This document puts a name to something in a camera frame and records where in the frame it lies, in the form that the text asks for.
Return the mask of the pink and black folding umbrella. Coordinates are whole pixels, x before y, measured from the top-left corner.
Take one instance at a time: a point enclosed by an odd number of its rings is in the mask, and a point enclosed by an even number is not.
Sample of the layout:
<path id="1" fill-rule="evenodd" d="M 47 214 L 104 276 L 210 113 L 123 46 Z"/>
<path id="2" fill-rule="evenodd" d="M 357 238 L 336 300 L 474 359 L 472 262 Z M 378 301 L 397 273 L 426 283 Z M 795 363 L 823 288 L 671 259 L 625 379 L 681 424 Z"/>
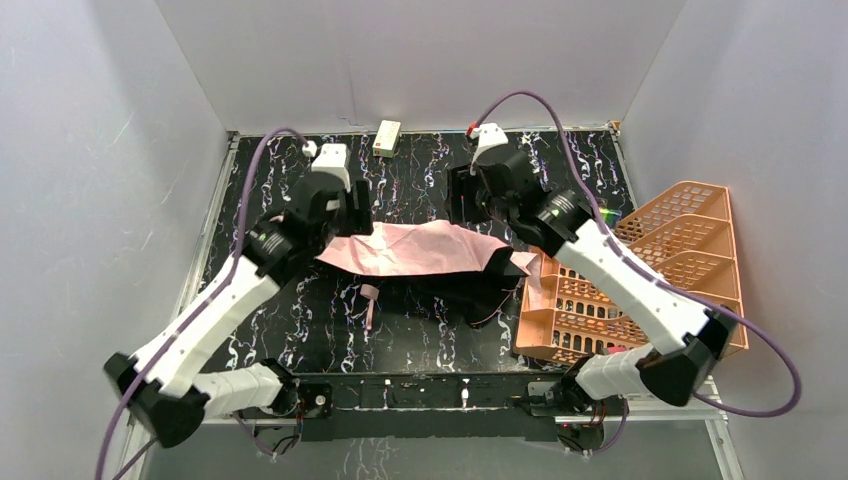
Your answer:
<path id="1" fill-rule="evenodd" d="M 369 236 L 332 240 L 317 260 L 363 277 L 413 280 L 429 294 L 466 307 L 473 328 L 496 316 L 518 283 L 541 268 L 538 255 L 446 220 L 377 222 Z"/>

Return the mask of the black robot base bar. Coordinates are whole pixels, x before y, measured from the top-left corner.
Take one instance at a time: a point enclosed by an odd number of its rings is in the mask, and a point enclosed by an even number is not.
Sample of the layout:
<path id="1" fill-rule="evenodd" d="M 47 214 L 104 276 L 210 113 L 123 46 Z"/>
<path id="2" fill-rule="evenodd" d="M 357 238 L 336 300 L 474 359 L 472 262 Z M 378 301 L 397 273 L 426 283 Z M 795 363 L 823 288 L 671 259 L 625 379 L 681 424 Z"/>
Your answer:
<path id="1" fill-rule="evenodd" d="M 305 439 L 522 437 L 587 423 L 554 393 L 561 373 L 303 374 Z"/>

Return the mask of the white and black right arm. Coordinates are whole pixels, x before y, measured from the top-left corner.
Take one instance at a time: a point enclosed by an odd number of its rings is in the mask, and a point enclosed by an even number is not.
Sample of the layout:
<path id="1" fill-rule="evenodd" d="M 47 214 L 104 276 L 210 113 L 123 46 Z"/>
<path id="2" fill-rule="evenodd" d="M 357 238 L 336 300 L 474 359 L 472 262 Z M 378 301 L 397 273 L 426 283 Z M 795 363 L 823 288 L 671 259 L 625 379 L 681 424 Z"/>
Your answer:
<path id="1" fill-rule="evenodd" d="M 647 336 L 642 347 L 592 354 L 567 371 L 555 393 L 574 411 L 628 394 L 687 405 L 736 329 L 731 316 L 671 291 L 640 265 L 573 191 L 545 189 L 528 155 L 513 146 L 491 147 L 476 162 L 450 169 L 445 208 L 454 224 L 506 224 L 515 237 L 583 276 Z"/>

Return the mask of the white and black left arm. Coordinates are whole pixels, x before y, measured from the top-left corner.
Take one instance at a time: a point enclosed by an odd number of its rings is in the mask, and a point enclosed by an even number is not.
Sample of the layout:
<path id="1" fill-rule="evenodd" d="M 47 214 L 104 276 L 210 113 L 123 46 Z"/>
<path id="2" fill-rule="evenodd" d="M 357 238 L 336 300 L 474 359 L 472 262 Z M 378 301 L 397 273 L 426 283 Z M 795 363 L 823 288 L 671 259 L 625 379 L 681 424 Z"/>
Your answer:
<path id="1" fill-rule="evenodd" d="M 366 180 L 305 174 L 283 208 L 242 233 L 222 270 L 188 309 L 131 355 L 113 354 L 104 371 L 127 407 L 163 448 L 190 438 L 212 418 L 258 408 L 296 411 L 299 380 L 274 359 L 213 373 L 204 365 L 262 304 L 274 297 L 336 238 L 373 231 Z"/>

